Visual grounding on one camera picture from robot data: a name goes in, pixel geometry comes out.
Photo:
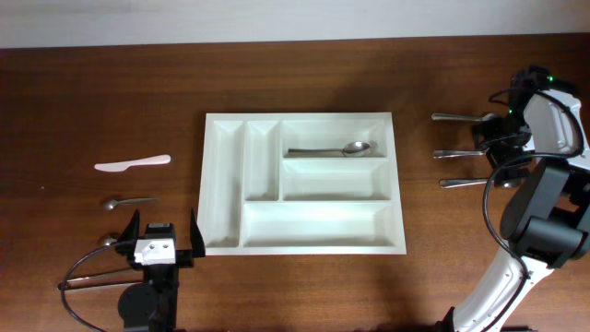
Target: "cutlery organizer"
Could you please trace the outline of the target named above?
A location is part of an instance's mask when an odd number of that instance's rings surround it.
[[[208,255],[405,254],[391,114],[208,114],[197,224]]]

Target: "black cable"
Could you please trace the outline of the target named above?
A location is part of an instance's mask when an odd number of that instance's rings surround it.
[[[64,281],[62,281],[63,286],[62,286],[62,289],[60,289],[60,292],[62,294],[62,304],[64,305],[65,310],[83,326],[89,327],[90,329],[92,329],[94,331],[105,332],[103,329],[101,329],[97,326],[94,326],[91,323],[82,319],[79,315],[77,315],[72,310],[72,308],[70,308],[70,305],[67,303],[67,300],[65,299],[65,289],[67,288],[67,281],[70,279],[70,277],[72,276],[72,273],[74,273],[74,271],[77,269],[77,267],[80,264],[84,263],[89,258],[91,258],[92,256],[102,253],[102,252],[109,250],[111,248],[117,247],[119,245],[132,244],[135,242],[136,242],[136,240],[121,241],[121,242],[117,242],[117,243],[111,243],[110,245],[106,245],[106,246],[103,246],[99,249],[93,250],[90,253],[86,254],[84,257],[80,258],[74,265],[72,265],[72,267],[70,267],[69,270],[67,270],[67,273],[65,273]]]
[[[560,153],[534,152],[534,153],[526,153],[524,155],[510,158],[510,159],[502,162],[500,165],[498,165],[498,167],[492,171],[490,178],[488,178],[488,181],[486,182],[486,187],[483,191],[483,199],[482,199],[483,219],[486,222],[486,227],[488,227],[488,231],[490,232],[494,241],[496,241],[496,243],[500,246],[500,248],[502,248],[508,254],[510,254],[510,256],[512,256],[521,265],[522,270],[523,270],[523,276],[521,277],[521,280],[520,280],[520,283],[518,284],[518,288],[516,289],[516,292],[513,294],[513,296],[510,298],[510,300],[508,300],[506,305],[504,305],[504,307],[502,308],[500,313],[494,318],[494,320],[491,321],[491,323],[489,323],[486,327],[484,327],[482,332],[489,331],[494,325],[496,325],[502,319],[502,317],[506,314],[506,312],[513,305],[514,301],[516,301],[516,298],[518,298],[518,296],[520,295],[521,291],[525,287],[526,281],[528,279],[530,279],[530,275],[528,273],[528,268],[526,267],[525,261],[523,261],[523,259],[519,255],[517,255],[512,249],[510,249],[510,247],[508,245],[506,245],[506,243],[504,243],[502,238],[498,235],[498,233],[494,230],[493,226],[491,225],[490,214],[488,212],[488,198],[490,196],[490,189],[493,184],[494,178],[496,177],[496,175],[498,175],[498,173],[500,172],[500,170],[502,168],[504,168],[510,164],[513,164],[516,161],[519,161],[521,159],[527,159],[527,158],[568,159],[568,158],[577,157],[584,152],[584,135],[582,133],[582,127],[580,126],[577,119],[573,115],[572,110],[570,110],[570,108],[568,106],[563,104],[563,102],[559,101],[558,99],[556,99],[552,96],[549,96],[547,93],[544,93],[544,92],[541,92],[538,90],[534,90],[534,89],[529,89],[529,88],[504,89],[502,91],[492,94],[489,98],[489,101],[494,102],[495,101],[494,98],[496,98],[506,92],[510,92],[510,91],[522,91],[522,92],[533,93],[533,94],[543,97],[543,98],[547,99],[548,101],[551,101],[554,104],[556,104],[557,106],[559,106],[565,112],[566,116],[568,116],[570,121],[574,124],[573,129],[575,131],[576,136],[579,139],[580,144],[573,152],[570,152],[570,153],[560,154]]]

